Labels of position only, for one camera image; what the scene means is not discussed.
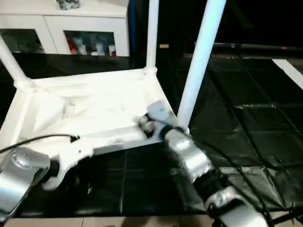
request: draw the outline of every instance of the wire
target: wire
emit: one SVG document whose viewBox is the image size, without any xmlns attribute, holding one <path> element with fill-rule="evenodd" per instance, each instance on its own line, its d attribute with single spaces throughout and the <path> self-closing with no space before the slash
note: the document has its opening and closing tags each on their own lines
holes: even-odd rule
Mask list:
<svg viewBox="0 0 303 227">
<path fill-rule="evenodd" d="M 0 154 L 6 152 L 6 151 L 8 151 L 8 150 L 17 148 L 17 147 L 19 147 L 19 146 L 21 146 L 21 145 L 28 144 L 28 143 L 30 143 L 30 142 L 36 141 L 36 140 L 40 140 L 40 139 L 44 139 L 44 138 L 49 138 L 49 137 L 59 137 L 59 136 L 70 137 L 71 142 L 74 142 L 74 141 L 80 139 L 79 136 L 70 135 L 70 134 L 50 134 L 50 135 L 44 135 L 44 136 L 37 136 L 37 137 L 31 138 L 31 139 L 24 140 L 24 141 L 22 141 L 22 142 L 13 144 L 13 145 L 11 145 L 11 146 L 9 146 L 9 147 L 3 148 L 3 149 L 0 150 Z"/>
<path fill-rule="evenodd" d="M 171 124 L 168 124 L 167 122 L 165 121 L 162 121 L 162 120 L 158 120 L 158 119 L 155 119 L 155 118 L 151 118 L 152 120 L 156 121 L 156 122 L 159 122 L 159 123 L 162 123 L 162 124 L 165 124 L 165 125 L 168 125 L 170 126 L 171 128 L 175 129 L 176 127 L 171 125 Z M 200 145 L 197 141 L 194 141 L 193 138 L 190 136 L 190 135 L 187 135 L 185 132 L 183 131 L 180 131 L 181 133 L 183 133 L 186 137 L 190 138 L 198 148 L 200 148 L 201 150 L 204 150 L 203 149 L 203 146 Z M 218 148 L 214 147 L 213 145 L 205 142 L 205 141 L 202 141 L 202 143 L 204 145 L 206 145 L 207 147 L 211 148 L 213 151 L 219 153 L 221 156 L 223 156 L 230 164 L 232 167 L 234 167 L 239 173 L 240 175 L 243 177 L 243 179 L 245 180 L 245 182 L 248 184 L 248 186 L 250 187 L 250 189 L 252 190 L 252 192 L 255 194 L 255 196 L 258 198 L 260 204 L 262 205 L 262 208 L 263 210 L 265 211 L 266 215 L 264 215 L 265 219 L 267 220 L 267 224 L 269 227 L 274 227 L 275 225 L 273 224 L 273 220 L 270 216 L 270 212 L 269 212 L 269 209 L 268 207 L 266 206 L 264 200 L 262 199 L 262 197 L 260 196 L 258 190 L 256 189 L 256 187 L 253 185 L 253 183 L 250 181 L 250 179 L 243 173 L 243 171 L 241 170 L 241 168 L 232 161 L 232 159 L 227 156 L 224 152 L 222 152 L 221 150 L 219 150 Z"/>
</svg>

